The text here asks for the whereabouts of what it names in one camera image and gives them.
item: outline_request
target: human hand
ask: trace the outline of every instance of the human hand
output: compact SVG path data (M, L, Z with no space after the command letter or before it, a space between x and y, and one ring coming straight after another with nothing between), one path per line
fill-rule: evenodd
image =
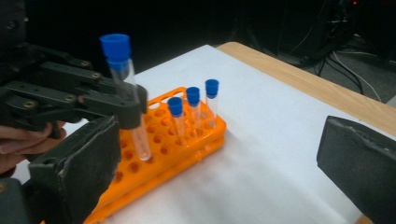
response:
M24 154L43 153L55 147L66 136L63 126L64 122L58 121L61 138L52 139L48 138L52 132L52 126L49 123L41 132L31 132L0 125L0 174L25 160Z

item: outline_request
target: orange test tube rack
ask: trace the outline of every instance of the orange test tube rack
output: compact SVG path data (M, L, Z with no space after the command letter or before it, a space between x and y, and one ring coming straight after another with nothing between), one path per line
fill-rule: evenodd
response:
M183 99L186 129L183 141L180 141L176 135L176 127L167 107L167 100L174 96ZM144 120L152 157L148 161L139 160L132 136L127 131L121 130L121 161L118 170L85 223L104 221L122 207L222 147L226 123L217 116L216 127L212 127L206 121L207 106L203 102L201 102L201 111L202 127L196 130L192 124L186 99L186 88L183 87L150 100Z

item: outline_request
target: clear plastic tube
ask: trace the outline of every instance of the clear plastic tube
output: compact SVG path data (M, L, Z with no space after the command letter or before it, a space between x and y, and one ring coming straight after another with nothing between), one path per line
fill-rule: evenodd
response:
M187 100L189 101L191 119L193 123L193 130L191 135L199 137L202 134L201 130L201 104L200 93L197 87L189 87L186 89Z
M104 35L101 38L102 47L110 67L111 76L116 84L117 94L125 99L139 102L137 85L134 81L134 64L130 58L128 35ZM143 114L140 115L140 125L129 130L134 139L137 156L142 161L151 158L149 140L146 133Z
M215 79L209 79L205 82L206 90L206 106L207 106L207 122L212 127L216 127L216 117L218 115L218 90L219 82Z
M122 98L132 99L139 101L137 97L137 86L134 81L134 66L132 60L127 60L124 63L118 63L117 67L122 68L112 69L110 68L113 80L116 83L118 95ZM130 77L131 83L124 82L123 79ZM151 151L149 148L149 140L146 133L145 122L143 114L140 116L140 125L130 130L132 138L134 139L134 146L136 148L137 156L141 161L147 161L151 158Z
M177 128L178 143L183 145L185 143L186 131L184 126L183 101L179 97L172 97L168 100L168 108Z

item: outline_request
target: dark background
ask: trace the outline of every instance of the dark background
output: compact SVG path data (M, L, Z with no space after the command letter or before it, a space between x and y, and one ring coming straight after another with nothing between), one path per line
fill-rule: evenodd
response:
M396 0L27 0L27 41L106 74L99 36L131 37L136 73L202 45L237 41L317 60L353 34L384 60L396 49Z

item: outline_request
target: blue screw cap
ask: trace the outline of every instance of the blue screw cap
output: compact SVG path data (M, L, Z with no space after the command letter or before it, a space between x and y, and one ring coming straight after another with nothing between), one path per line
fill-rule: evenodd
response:
M206 96L210 99L216 98L219 91L219 82L215 79L208 79L205 82Z
M199 104L199 89L197 87L189 87L186 89L187 100L190 106L198 106Z
M183 102L180 97L172 97L168 100L168 108L175 118L183 114Z
M99 39L109 63L123 63L131 58L132 52L128 35L102 35Z

